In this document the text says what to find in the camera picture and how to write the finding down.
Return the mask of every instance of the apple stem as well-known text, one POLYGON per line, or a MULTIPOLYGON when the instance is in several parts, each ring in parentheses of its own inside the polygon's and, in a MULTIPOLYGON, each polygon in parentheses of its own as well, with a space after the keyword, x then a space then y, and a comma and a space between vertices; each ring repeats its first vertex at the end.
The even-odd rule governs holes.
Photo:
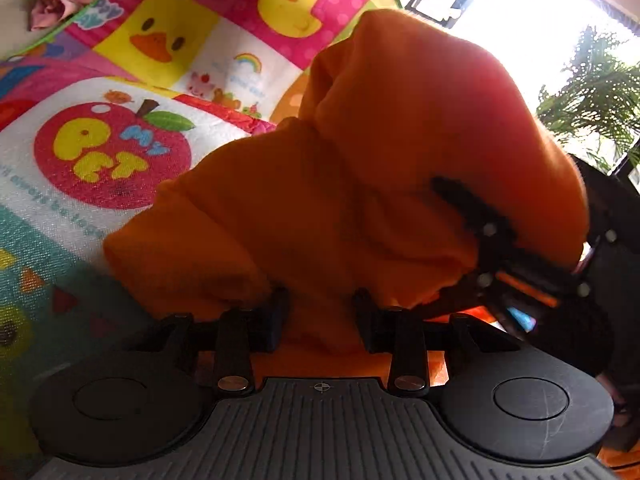
POLYGON ((158 108, 159 106, 160 105, 153 99, 145 99, 140 105, 140 110, 136 112, 136 117, 144 117, 154 108, 158 108))

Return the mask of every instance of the palm tree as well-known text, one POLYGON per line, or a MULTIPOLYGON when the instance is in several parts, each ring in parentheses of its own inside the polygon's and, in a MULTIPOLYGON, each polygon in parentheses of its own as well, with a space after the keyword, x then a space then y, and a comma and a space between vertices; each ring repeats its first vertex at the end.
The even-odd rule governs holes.
POLYGON ((634 146, 640 134, 640 63, 620 61, 612 52, 620 44, 614 34, 587 27, 563 69, 567 83, 555 94, 543 86, 536 109, 560 145, 570 149, 571 143, 583 143, 587 162, 604 173, 611 170, 600 152, 604 139, 613 142, 615 160, 628 153, 634 164, 640 162, 640 148, 634 146))

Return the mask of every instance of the colorful play mat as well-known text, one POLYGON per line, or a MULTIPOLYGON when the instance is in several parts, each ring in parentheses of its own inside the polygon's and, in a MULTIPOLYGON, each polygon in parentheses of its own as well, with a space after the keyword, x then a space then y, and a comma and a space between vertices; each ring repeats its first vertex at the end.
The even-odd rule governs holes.
POLYGON ((156 185, 295 116, 316 54, 398 0, 96 0, 0 64, 0 478, 28 399, 148 323, 100 248, 156 185))

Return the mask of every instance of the red apple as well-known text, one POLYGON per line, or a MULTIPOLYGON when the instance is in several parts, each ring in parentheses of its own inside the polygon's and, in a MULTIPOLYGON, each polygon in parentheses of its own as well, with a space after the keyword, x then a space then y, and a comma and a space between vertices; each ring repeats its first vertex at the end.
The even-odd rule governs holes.
POLYGON ((88 204, 112 209, 150 205, 160 182, 189 169, 191 150, 178 130, 194 126, 177 114, 153 112, 157 106, 145 100, 137 114, 98 102, 62 110, 36 135, 40 171, 60 191, 88 204))
POLYGON ((16 99, 14 101, 5 101, 0 103, 0 132, 9 124, 14 122, 27 110, 32 108, 36 101, 28 99, 16 99))

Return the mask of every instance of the rainbow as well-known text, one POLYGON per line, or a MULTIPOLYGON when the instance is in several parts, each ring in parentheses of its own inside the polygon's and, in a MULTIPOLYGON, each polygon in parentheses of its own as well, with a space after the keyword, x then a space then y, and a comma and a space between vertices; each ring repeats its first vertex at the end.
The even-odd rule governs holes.
POLYGON ((254 67, 254 72, 257 74, 262 72, 262 63, 256 56, 254 56, 254 54, 249 54, 248 52, 245 52, 243 54, 238 54, 237 56, 234 57, 234 59, 238 63, 249 63, 252 67, 254 67))

